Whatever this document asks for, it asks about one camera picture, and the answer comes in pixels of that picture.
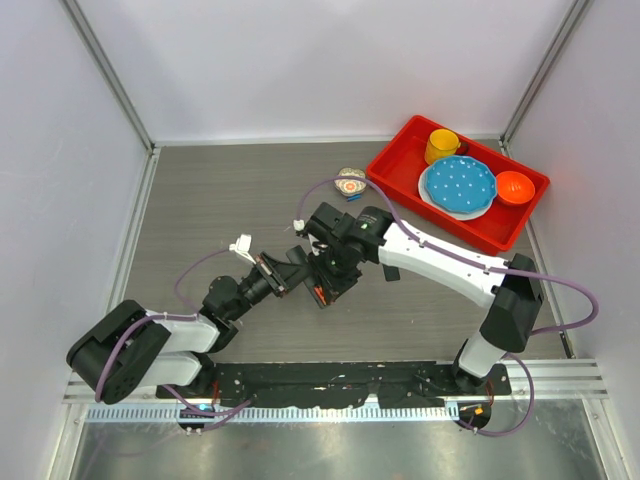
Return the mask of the black remote control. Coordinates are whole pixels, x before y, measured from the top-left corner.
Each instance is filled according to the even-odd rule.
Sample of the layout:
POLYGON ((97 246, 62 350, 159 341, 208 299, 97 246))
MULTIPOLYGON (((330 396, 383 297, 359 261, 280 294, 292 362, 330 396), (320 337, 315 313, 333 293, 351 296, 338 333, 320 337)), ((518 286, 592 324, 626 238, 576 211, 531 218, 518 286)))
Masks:
POLYGON ((319 308, 328 307, 329 303, 325 297, 319 274, 310 264, 308 254, 304 249, 301 246, 292 247, 286 251, 286 257, 293 266, 293 273, 287 280, 290 289, 304 285, 319 308))

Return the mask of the red orange battery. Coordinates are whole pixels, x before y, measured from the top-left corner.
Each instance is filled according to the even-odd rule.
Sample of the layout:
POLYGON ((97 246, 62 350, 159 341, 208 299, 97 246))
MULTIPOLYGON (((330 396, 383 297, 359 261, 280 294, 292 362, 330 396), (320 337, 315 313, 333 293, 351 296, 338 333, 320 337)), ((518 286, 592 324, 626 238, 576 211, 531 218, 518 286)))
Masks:
POLYGON ((324 291, 321 286, 313 287, 314 298, 318 303, 320 308, 326 308, 329 305, 329 302, 326 300, 324 291))

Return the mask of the black battery cover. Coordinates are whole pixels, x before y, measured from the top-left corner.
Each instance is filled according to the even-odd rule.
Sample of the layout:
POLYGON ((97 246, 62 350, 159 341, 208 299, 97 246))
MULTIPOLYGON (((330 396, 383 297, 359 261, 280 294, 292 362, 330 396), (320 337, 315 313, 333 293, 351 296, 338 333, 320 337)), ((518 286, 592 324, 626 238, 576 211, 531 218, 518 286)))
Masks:
POLYGON ((384 265, 383 272, 384 278, 387 282, 399 281, 401 278, 399 269, 397 267, 384 265))

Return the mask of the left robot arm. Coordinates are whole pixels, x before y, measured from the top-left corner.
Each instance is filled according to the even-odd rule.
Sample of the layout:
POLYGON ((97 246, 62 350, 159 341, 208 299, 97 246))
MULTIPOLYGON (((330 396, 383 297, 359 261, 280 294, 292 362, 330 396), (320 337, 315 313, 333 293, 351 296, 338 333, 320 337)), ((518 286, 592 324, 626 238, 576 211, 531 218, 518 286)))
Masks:
POLYGON ((208 355, 235 337, 235 322, 268 296, 282 297, 311 275, 302 247, 286 255, 280 261, 261 253, 239 281, 215 278, 202 306, 190 315, 154 312, 124 300, 71 346, 66 362, 95 400, 107 405, 139 387, 165 384, 203 398, 213 385, 208 355))

